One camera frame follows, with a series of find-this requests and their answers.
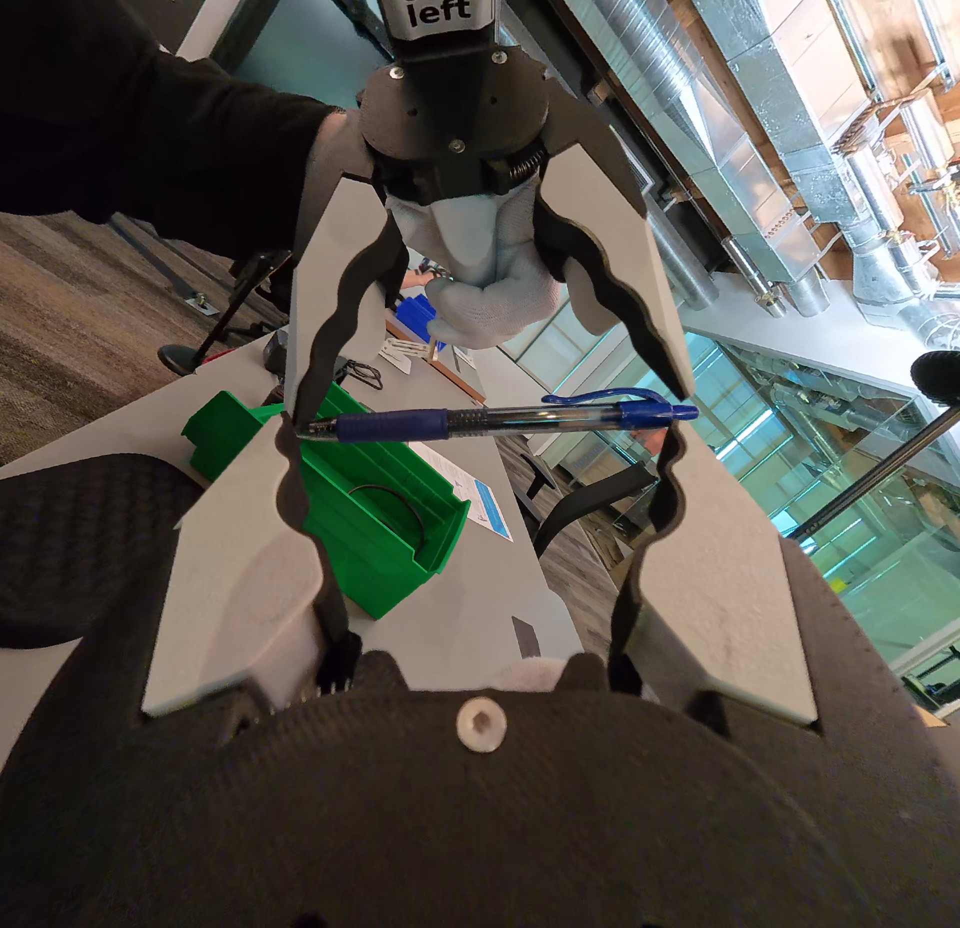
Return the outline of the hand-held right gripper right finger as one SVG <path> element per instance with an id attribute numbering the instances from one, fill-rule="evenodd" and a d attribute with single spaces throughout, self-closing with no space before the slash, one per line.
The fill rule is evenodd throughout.
<path id="1" fill-rule="evenodd" d="M 674 710 L 716 693 L 800 727 L 818 718 L 783 538 L 688 422 L 668 430 L 610 623 L 614 691 Z"/>

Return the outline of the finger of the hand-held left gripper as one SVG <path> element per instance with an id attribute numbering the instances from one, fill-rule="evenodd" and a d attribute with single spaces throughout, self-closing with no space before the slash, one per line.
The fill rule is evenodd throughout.
<path id="1" fill-rule="evenodd" d="M 378 187 L 358 112 L 325 119 L 309 155 L 294 240 L 285 412 L 305 437 L 339 357 L 368 364 L 409 262 Z"/>
<path id="2" fill-rule="evenodd" d="M 635 354 L 677 399 L 695 393 L 685 333 L 637 178 L 616 134 L 587 102 L 546 79 L 534 243 L 567 288 L 582 329 L 622 325 Z"/>

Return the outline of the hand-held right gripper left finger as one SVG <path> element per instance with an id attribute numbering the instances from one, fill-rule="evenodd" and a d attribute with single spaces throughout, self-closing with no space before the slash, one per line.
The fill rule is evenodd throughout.
<path id="1" fill-rule="evenodd" d="M 235 686 L 269 709 L 354 678 L 362 642 L 323 542 L 306 530 L 302 451 L 270 418 L 178 525 L 142 711 L 159 717 Z"/>

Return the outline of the blue ballpoint pen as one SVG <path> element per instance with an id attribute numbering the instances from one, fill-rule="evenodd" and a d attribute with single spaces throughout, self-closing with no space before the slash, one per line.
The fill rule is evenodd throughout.
<path id="1" fill-rule="evenodd" d="M 548 394 L 533 406 L 416 408 L 342 413 L 318 418 L 298 435 L 342 444 L 437 442 L 460 438 L 592 431 L 666 430 L 692 422 L 696 406 L 673 404 L 650 389 L 617 387 L 562 397 Z"/>

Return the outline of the person's left hand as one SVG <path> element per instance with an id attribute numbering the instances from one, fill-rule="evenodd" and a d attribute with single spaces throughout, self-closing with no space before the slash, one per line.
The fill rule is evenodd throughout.
<path id="1" fill-rule="evenodd" d="M 534 241 L 540 178 L 506 194 L 476 194 L 420 205 L 389 195 L 406 246 L 447 274 L 425 287 L 441 343 L 480 350 L 500 346 L 561 305 L 561 284 Z"/>

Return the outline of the small black device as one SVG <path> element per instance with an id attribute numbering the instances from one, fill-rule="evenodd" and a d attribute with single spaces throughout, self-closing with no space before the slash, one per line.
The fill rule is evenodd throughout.
<path id="1" fill-rule="evenodd" d="M 273 332 L 267 341 L 262 360 L 264 369 L 277 378 L 285 378 L 288 370 L 297 369 L 296 335 L 291 334 L 291 326 L 285 325 Z"/>

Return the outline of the blue plastic bin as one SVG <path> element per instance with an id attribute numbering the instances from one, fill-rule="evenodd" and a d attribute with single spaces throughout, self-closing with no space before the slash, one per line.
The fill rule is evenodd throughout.
<path id="1" fill-rule="evenodd" d="M 425 293 L 404 297 L 396 307 L 395 317 L 425 344 L 431 342 L 428 325 L 437 318 L 437 311 Z"/>

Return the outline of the white cards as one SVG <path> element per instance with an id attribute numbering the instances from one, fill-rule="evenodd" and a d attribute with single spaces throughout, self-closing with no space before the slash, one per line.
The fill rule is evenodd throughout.
<path id="1" fill-rule="evenodd" d="M 413 365 L 427 365 L 437 361 L 440 344 L 435 338 L 427 342 L 388 334 L 379 351 L 379 357 L 404 375 L 411 375 Z"/>

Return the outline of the green plastic bin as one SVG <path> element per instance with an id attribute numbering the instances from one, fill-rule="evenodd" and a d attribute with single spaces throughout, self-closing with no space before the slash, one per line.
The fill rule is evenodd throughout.
<path id="1" fill-rule="evenodd" d="M 281 412 L 217 393 L 182 431 L 191 466 L 214 481 Z M 469 504 L 408 445 L 302 441 L 300 470 L 310 500 L 303 529 L 322 542 L 342 594 L 371 617 L 445 569 Z"/>

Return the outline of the black textured pad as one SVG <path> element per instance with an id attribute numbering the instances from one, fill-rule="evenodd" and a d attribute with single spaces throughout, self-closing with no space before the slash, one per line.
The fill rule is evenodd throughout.
<path id="1" fill-rule="evenodd" d="M 147 454 L 83 458 L 1 481 L 1 647 L 85 636 L 202 495 Z"/>

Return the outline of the black tripod stand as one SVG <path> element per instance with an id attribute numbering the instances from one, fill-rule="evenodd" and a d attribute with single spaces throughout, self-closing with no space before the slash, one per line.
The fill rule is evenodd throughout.
<path id="1" fill-rule="evenodd" d="M 275 331 L 274 326 L 264 321 L 254 322 L 246 328 L 234 327 L 232 321 L 256 289 L 277 272 L 284 273 L 291 268 L 291 257 L 291 252 L 285 250 L 259 252 L 242 262 L 236 272 L 225 310 L 200 345 L 196 348 L 180 344 L 163 345 L 157 350 L 161 364 L 175 375 L 186 377 L 198 370 L 210 357 L 213 346 L 225 345 L 231 335 L 246 341 L 255 341 Z"/>

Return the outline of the black office chair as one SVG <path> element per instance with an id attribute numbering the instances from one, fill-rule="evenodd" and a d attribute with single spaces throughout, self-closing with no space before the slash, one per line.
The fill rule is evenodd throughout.
<path id="1" fill-rule="evenodd" d="M 589 481 L 573 478 L 576 486 L 564 495 L 545 517 L 539 514 L 534 500 L 544 487 L 559 489 L 553 469 L 538 456 L 526 452 L 520 454 L 521 460 L 530 468 L 533 479 L 525 491 L 515 487 L 513 495 L 538 558 L 541 558 L 554 539 L 574 522 L 604 508 L 613 507 L 615 503 L 641 495 L 657 485 L 657 477 L 643 463 L 607 443 L 602 444 L 602 449 L 606 454 L 617 455 L 619 460 L 608 464 L 608 471 L 600 478 Z"/>

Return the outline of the white and blue paper sheet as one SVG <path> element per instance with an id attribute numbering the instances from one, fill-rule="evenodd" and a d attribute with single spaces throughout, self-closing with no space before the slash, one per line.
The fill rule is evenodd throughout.
<path id="1" fill-rule="evenodd" d="M 489 529 L 500 538 L 513 541 L 498 501 L 485 482 L 475 478 L 423 442 L 413 441 L 408 445 L 414 454 L 449 482 L 454 496 L 459 501 L 468 503 L 467 517 L 470 521 Z"/>

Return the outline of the black floor lamp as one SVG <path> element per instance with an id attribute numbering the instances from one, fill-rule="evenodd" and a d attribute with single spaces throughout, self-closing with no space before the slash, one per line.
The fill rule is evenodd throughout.
<path id="1" fill-rule="evenodd" d="M 910 369 L 911 379 L 919 393 L 944 411 L 917 434 L 888 454 L 863 476 L 840 492 L 827 504 L 793 528 L 786 538 L 801 541 L 828 526 L 839 515 L 878 488 L 909 462 L 953 429 L 959 420 L 959 352 L 929 351 L 918 357 Z"/>

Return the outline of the round silver air duct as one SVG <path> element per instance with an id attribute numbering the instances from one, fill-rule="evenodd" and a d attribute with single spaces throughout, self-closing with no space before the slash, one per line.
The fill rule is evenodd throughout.
<path id="1" fill-rule="evenodd" d="M 667 0 L 590 0 L 618 52 L 612 69 L 706 198 L 718 178 L 711 77 Z"/>

